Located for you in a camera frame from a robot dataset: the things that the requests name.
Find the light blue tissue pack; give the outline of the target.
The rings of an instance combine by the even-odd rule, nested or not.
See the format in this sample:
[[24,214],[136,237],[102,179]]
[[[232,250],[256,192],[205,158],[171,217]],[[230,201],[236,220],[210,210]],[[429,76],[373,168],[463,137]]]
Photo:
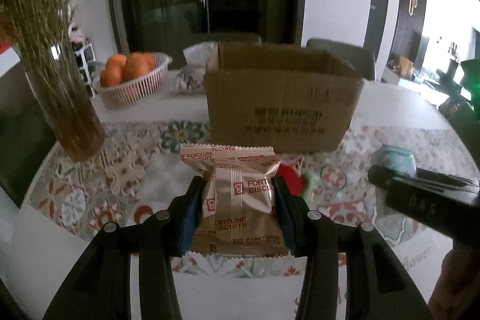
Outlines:
[[416,175],[416,162],[413,153],[394,145],[383,145],[372,157],[373,164],[384,166],[392,171]]

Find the green knitted glove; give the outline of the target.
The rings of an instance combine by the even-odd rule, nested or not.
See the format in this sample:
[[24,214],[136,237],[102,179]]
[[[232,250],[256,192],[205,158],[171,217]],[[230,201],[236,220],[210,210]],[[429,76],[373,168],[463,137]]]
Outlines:
[[455,130],[479,166],[479,58],[462,62],[464,75],[439,112]]

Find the red pompom green plush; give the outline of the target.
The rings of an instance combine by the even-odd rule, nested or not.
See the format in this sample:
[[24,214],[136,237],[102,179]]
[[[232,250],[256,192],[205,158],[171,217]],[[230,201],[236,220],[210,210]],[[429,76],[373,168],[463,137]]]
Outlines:
[[284,180],[291,195],[300,196],[305,201],[312,200],[320,180],[315,172],[300,172],[296,168],[283,163],[279,165],[276,177],[281,177]]

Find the gold fortune biscuits packet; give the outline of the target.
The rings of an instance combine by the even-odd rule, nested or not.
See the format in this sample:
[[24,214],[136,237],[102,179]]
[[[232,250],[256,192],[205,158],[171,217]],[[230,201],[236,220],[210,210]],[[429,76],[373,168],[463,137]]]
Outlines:
[[232,145],[183,144],[180,148],[180,158],[183,163],[196,173],[205,175],[213,170],[214,160],[237,159],[258,160],[260,157],[274,156],[274,150],[269,147],[239,147]]
[[271,179],[280,165],[276,154],[258,160],[215,159],[202,175],[202,221],[191,251],[228,257],[282,257],[288,254],[275,219]]

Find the white tv cabinet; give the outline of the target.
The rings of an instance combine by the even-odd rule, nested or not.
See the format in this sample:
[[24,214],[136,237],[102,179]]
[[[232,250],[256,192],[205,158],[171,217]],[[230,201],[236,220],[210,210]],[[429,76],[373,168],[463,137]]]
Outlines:
[[418,79],[416,77],[414,69],[412,69],[410,74],[401,76],[391,70],[391,68],[385,67],[381,82],[400,86],[401,88],[405,88],[419,94],[426,95],[427,93],[436,93],[436,90],[431,85],[426,83],[422,78]]

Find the glass vase with water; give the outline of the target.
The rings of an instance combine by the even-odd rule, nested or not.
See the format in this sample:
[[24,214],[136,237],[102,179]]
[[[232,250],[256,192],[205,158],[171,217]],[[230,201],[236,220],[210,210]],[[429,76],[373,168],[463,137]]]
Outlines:
[[68,40],[51,46],[21,46],[20,59],[33,95],[64,151],[74,162],[101,149],[103,125],[89,99]]

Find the dark side chair left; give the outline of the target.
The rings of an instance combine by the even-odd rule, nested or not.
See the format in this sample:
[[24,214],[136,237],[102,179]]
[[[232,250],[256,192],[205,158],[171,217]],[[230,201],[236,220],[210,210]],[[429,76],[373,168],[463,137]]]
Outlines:
[[55,141],[39,107],[1,113],[1,188],[17,207]]

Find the dark chair right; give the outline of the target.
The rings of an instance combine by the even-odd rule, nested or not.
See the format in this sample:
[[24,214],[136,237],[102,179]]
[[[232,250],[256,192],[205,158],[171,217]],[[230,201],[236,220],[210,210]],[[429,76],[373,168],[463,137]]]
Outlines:
[[375,57],[371,50],[348,43],[320,38],[311,38],[306,47],[327,51],[349,67],[360,73],[366,80],[376,79]]

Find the brown cardboard box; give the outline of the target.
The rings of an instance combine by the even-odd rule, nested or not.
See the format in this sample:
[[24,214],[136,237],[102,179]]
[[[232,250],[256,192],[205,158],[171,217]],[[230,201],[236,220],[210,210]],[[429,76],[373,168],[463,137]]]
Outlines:
[[335,151],[364,81],[326,51],[220,42],[204,77],[211,140],[278,154]]

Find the white basket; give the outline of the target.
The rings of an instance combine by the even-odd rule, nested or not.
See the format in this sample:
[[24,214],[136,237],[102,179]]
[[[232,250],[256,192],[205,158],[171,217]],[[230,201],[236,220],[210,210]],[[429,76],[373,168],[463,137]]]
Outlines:
[[173,59],[164,53],[153,55],[155,69],[145,76],[112,87],[102,87],[100,77],[96,77],[94,88],[107,108],[121,109],[133,106],[164,89],[168,79],[168,67]]

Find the orange fruit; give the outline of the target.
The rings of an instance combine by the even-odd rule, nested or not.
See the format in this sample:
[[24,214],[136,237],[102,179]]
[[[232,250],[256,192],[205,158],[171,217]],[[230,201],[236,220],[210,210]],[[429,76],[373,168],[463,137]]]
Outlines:
[[116,67],[123,68],[126,64],[126,60],[127,60],[127,57],[124,54],[113,54],[107,59],[106,65],[108,67],[116,66]]
[[117,64],[106,66],[101,72],[99,82],[103,88],[122,84],[124,82],[123,68]]
[[150,71],[153,71],[156,68],[155,56],[152,53],[144,53],[144,58],[150,66]]
[[135,52],[127,56],[123,70],[124,81],[145,76],[152,71],[151,56],[147,53]]

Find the floral tissue box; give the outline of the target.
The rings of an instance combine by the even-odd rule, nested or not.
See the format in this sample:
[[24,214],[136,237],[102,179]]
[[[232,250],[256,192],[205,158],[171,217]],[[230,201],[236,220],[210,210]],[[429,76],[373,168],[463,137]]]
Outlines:
[[172,82],[176,95],[203,94],[206,64],[216,48],[215,41],[204,41],[183,49],[186,65],[181,68]]

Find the white shoe rack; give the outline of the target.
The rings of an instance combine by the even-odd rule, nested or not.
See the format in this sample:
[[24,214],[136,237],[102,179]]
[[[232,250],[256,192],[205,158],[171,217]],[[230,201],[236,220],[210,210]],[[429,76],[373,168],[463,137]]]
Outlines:
[[93,87],[93,79],[96,70],[96,58],[93,46],[78,27],[72,27],[70,32],[70,42],[85,89],[89,94],[89,97],[93,98],[96,95]]

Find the dried flower bunch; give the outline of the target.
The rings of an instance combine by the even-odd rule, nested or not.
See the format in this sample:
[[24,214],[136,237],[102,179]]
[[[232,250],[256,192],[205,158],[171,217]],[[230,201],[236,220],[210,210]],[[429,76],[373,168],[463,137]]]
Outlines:
[[82,86],[69,38],[72,0],[1,0],[26,71],[47,85]]

